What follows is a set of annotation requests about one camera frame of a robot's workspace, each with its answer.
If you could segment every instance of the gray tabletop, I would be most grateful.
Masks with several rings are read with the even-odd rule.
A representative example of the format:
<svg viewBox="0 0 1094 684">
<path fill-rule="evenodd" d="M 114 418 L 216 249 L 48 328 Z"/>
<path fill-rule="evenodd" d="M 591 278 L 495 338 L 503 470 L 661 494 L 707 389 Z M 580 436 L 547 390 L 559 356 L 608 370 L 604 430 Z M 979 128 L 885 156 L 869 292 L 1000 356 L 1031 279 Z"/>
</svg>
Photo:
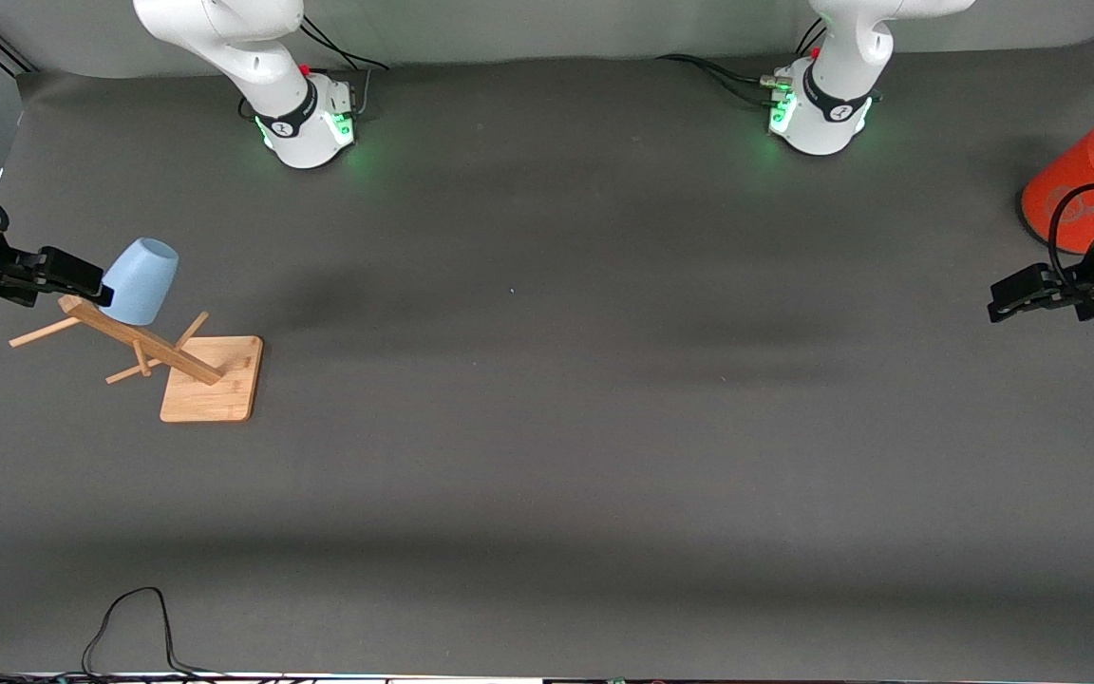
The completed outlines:
<svg viewBox="0 0 1094 684">
<path fill-rule="evenodd" d="M 27 83 L 16 244 L 164 240 L 152 328 L 268 347 L 251 421 L 164 425 L 0 303 L 0 670 L 155 583 L 231 670 L 1094 681 L 1094 323 L 986 315 L 1094 43 L 882 89 L 807 159 L 686 65 L 400 68 L 295 172 L 225 79 Z M 97 663 L 161 649 L 138 601 Z"/>
</svg>

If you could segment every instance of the light blue plastic cup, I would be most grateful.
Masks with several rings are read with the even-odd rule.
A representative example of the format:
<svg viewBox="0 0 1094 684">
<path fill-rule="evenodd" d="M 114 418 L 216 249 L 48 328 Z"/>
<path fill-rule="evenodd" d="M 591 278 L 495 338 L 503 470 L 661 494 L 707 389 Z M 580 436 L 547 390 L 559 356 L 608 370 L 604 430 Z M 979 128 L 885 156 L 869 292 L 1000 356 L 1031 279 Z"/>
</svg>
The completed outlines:
<svg viewBox="0 0 1094 684">
<path fill-rule="evenodd" d="M 105 314 L 129 325 L 149 325 L 160 314 L 163 300 L 175 280 L 179 255 L 152 237 L 139 237 L 113 262 L 104 274 L 104 285 L 112 287 L 112 306 Z"/>
</svg>

